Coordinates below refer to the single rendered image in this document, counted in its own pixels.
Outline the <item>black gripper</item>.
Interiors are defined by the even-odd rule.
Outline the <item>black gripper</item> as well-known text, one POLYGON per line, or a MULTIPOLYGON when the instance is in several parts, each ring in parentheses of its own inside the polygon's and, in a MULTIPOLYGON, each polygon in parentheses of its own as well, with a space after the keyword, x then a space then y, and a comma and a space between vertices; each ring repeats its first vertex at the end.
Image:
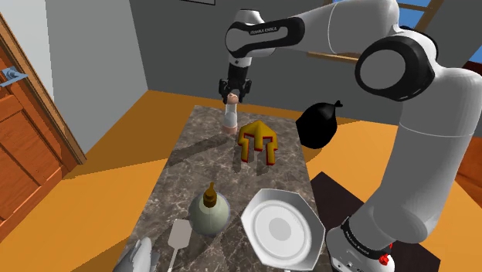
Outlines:
POLYGON ((227 104, 228 95, 231 90, 238 90, 238 101, 243 102, 243 98, 249 93, 252 81, 247 76, 248 66, 239 67, 229 64, 228 77, 220 80, 219 93, 222 96, 222 102, 227 104))

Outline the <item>pale pink bottle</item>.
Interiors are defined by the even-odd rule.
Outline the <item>pale pink bottle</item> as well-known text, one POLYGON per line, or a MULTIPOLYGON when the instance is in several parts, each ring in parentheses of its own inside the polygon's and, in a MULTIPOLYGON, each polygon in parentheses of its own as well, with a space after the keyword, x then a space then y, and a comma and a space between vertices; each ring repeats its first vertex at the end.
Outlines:
POLYGON ((226 108, 224 118, 222 120, 222 129, 228 134, 235 134, 237 132, 237 104, 239 98, 234 93, 229 93, 227 96, 226 108))

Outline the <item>yellow and red helmet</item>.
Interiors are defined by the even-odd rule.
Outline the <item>yellow and red helmet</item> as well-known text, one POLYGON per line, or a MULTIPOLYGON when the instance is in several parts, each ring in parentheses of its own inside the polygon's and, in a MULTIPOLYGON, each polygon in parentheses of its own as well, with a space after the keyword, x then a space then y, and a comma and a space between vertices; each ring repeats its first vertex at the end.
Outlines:
POLYGON ((262 121, 254 121, 239 129, 238 145, 241 147, 241 161, 248 162, 249 139, 253 138, 255 151, 266 151, 266 164, 275 165, 275 151, 278 149, 277 134, 262 121))

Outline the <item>black garbage bag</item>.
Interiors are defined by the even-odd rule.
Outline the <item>black garbage bag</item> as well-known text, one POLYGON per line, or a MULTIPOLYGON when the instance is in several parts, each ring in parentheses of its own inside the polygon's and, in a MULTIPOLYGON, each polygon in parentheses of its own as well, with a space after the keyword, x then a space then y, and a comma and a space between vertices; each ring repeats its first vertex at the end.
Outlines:
POLYGON ((337 100, 334 104, 316 103, 306 109, 296 120, 300 143, 311 149, 327 145, 338 127, 336 108, 342 106, 343 104, 337 100))

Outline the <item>round grey-green flask with brown stopper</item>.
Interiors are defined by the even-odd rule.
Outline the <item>round grey-green flask with brown stopper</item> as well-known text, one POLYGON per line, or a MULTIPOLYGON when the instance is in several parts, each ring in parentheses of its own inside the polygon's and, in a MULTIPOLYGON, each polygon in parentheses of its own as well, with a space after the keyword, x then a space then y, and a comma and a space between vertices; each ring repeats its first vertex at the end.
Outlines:
POLYGON ((214 182, 197 195, 188 208, 192 229, 204 236, 216 236, 229 223, 230 205, 226 197, 214 189, 214 182))

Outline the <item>white octagonal plate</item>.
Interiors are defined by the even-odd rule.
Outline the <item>white octagonal plate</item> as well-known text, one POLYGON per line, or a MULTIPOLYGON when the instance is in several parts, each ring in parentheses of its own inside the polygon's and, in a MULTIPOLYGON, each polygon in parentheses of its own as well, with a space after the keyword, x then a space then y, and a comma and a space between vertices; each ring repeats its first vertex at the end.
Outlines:
POLYGON ((314 269, 325 227, 299 194, 261 189, 244 209, 241 222, 262 264, 290 271, 314 269))

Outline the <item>dark robot stand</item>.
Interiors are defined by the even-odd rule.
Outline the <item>dark robot stand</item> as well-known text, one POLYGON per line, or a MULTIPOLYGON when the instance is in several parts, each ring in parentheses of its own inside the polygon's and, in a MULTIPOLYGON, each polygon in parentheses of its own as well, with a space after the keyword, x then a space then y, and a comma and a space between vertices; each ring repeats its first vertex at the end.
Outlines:
MULTIPOLYGON (((311 186, 319 218, 327 231, 339 226, 363 204, 323 172, 311 180, 311 186)), ((392 257, 395 272, 439 272, 440 259, 420 244, 396 241, 393 243, 392 257)))

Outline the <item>grey spatula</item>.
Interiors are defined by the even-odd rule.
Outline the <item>grey spatula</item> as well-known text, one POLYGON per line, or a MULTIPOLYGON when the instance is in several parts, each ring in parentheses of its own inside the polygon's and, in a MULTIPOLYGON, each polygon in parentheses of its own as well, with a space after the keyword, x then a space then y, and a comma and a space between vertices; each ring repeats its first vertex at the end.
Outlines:
POLYGON ((192 226, 187 219, 176 219, 173 222, 170 236, 168 238, 168 245, 173 249, 173 254, 167 272, 172 272, 178 251, 189 245, 191 235, 192 226))

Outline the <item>brown wooden door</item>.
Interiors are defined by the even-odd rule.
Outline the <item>brown wooden door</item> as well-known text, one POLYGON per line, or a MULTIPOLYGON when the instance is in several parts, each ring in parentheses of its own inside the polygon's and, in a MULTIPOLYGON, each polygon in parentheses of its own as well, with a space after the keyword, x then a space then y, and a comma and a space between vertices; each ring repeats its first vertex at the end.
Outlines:
POLYGON ((0 242, 86 159, 0 14, 0 242))

